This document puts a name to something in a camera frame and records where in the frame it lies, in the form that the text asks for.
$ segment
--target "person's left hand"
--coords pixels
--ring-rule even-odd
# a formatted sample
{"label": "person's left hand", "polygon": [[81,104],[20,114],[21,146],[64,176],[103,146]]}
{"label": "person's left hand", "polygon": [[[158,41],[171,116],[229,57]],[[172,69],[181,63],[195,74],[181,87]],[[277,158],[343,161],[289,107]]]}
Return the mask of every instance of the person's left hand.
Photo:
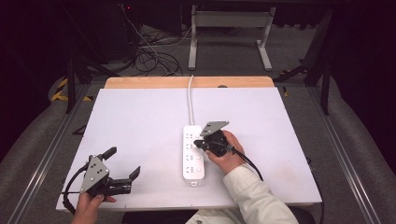
{"label": "person's left hand", "polygon": [[[76,214],[72,224],[94,224],[98,218],[98,208],[104,200],[103,194],[98,194],[94,198],[87,192],[78,196]],[[114,203],[117,200],[111,196],[106,197],[106,202]]]}

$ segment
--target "person's right hand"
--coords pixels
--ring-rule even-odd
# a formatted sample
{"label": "person's right hand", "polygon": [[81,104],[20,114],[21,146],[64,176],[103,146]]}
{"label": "person's right hand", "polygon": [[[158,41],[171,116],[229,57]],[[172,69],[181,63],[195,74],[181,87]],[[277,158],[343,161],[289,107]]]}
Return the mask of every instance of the person's right hand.
{"label": "person's right hand", "polygon": [[[236,139],[236,137],[232,133],[227,131],[223,131],[223,133],[224,136],[227,138],[228,144],[235,147],[236,150],[245,154],[245,151],[242,148],[241,144],[239,144],[238,139]],[[206,151],[206,154],[209,157],[209,159],[213,161],[220,168],[220,170],[226,175],[236,167],[245,163],[245,161],[242,160],[240,156],[238,156],[236,153],[233,154],[232,152],[227,152],[222,157],[217,157],[209,150]]]}

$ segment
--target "power strip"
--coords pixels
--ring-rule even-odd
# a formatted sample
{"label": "power strip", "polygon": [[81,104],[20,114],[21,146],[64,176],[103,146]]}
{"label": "power strip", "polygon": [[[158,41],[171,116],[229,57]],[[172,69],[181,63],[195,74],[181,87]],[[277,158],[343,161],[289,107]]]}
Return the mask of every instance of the power strip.
{"label": "power strip", "polygon": [[194,141],[203,139],[199,125],[189,125],[183,128],[183,177],[192,187],[201,184],[205,177],[204,151],[198,148]]}

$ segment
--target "person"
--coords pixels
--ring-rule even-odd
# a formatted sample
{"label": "person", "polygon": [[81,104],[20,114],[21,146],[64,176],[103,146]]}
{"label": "person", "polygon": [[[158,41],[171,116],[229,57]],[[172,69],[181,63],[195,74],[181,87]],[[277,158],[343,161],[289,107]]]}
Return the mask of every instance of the person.
{"label": "person", "polygon": [[[227,131],[223,131],[223,133],[231,146],[245,154],[243,147],[232,133]],[[268,185],[260,180],[241,157],[232,152],[217,157],[209,150],[206,151],[206,154],[225,174],[224,185],[239,208],[201,209],[187,221],[188,224],[298,223],[290,209],[272,194]],[[72,224],[95,223],[97,209],[103,200],[103,195],[90,199],[90,195],[80,194]],[[111,197],[106,200],[115,202]]]}

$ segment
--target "white tabletop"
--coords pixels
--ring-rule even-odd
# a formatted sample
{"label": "white tabletop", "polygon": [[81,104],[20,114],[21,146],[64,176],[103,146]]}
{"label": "white tabletop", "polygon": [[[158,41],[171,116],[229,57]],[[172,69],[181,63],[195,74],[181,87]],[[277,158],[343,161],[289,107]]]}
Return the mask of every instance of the white tabletop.
{"label": "white tabletop", "polygon": [[[224,128],[238,138],[264,181],[281,201],[321,202],[309,166],[277,88],[193,88],[193,120],[228,120]],[[90,155],[111,147],[118,152],[104,164],[114,179],[127,178],[141,166],[131,194],[114,196],[114,211],[221,208],[235,204],[222,183],[223,174],[205,158],[205,181],[190,187],[182,176],[182,130],[190,124],[187,89],[100,90],[87,129],[65,183]],[[78,191],[80,175],[70,191]],[[70,194],[76,206],[77,194]],[[65,210],[63,197],[56,209]]]}

